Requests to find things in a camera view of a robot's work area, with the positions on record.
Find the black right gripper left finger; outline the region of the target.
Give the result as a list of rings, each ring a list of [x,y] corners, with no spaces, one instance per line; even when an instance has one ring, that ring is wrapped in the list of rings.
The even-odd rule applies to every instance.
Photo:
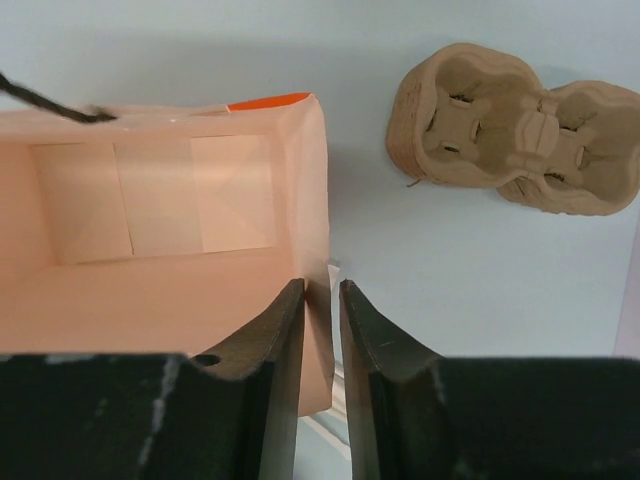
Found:
[[[203,353],[7,354],[5,479],[289,479],[305,285]]]

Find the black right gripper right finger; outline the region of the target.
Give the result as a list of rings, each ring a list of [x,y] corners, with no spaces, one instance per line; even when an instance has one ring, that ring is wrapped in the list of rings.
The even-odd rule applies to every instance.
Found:
[[[444,357],[339,287],[357,479],[635,479],[639,364]]]

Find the orange paper gift bag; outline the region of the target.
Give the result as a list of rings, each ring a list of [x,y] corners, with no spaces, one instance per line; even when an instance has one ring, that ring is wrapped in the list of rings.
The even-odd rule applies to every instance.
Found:
[[[297,92],[72,109],[8,79],[4,352],[195,355],[305,282],[299,411],[330,406],[328,147]]]

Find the brown pulp cup carrier stack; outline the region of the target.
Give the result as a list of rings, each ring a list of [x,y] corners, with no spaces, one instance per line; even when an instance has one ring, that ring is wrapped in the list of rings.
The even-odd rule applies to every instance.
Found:
[[[602,81],[545,88],[521,59],[446,46],[400,83],[386,132],[417,181],[493,189],[550,213],[605,216],[639,192],[639,96]]]

